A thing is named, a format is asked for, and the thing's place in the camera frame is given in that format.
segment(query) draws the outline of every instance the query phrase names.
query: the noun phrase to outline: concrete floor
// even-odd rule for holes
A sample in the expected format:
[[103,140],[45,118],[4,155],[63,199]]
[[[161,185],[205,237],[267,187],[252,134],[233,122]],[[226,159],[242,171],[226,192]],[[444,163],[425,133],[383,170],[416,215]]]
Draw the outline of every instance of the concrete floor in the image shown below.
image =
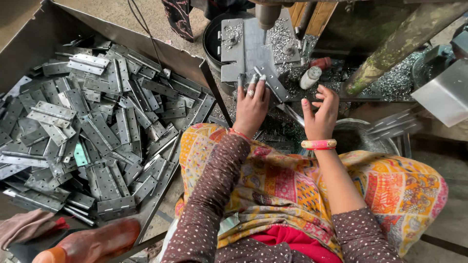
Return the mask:
[[[143,32],[124,0],[57,0],[57,2],[134,31]],[[137,0],[136,2],[139,4],[140,11],[156,38],[168,41],[177,48],[187,50],[192,55],[204,56],[201,34],[208,20],[204,18],[202,11],[193,9],[190,14],[190,23],[195,36],[195,43],[192,44],[181,39],[171,30],[160,1]],[[38,9],[39,0],[22,0],[18,3],[2,0],[1,3],[2,6],[7,8],[0,9],[0,50]],[[456,27],[457,23],[454,23],[448,30],[438,34],[433,39],[433,44],[447,42]],[[445,178],[468,179],[466,174],[466,171],[468,171],[466,144],[412,138],[412,150],[415,160],[431,165]],[[468,195],[466,194],[468,193],[468,186],[449,183],[449,187],[449,200],[446,207],[429,227],[426,234],[462,246],[468,246],[468,228],[466,228],[468,223],[468,210],[466,209],[468,207]],[[181,191],[183,191],[183,187],[179,180],[173,184],[170,190],[172,194],[167,197],[167,201],[161,206],[163,213],[171,217],[174,216],[174,207],[171,207],[171,204],[175,202]],[[150,235],[164,231],[167,226],[167,220],[156,215],[153,219]],[[417,242],[409,250],[404,260],[411,263],[468,263],[468,257],[449,252],[424,241]]]

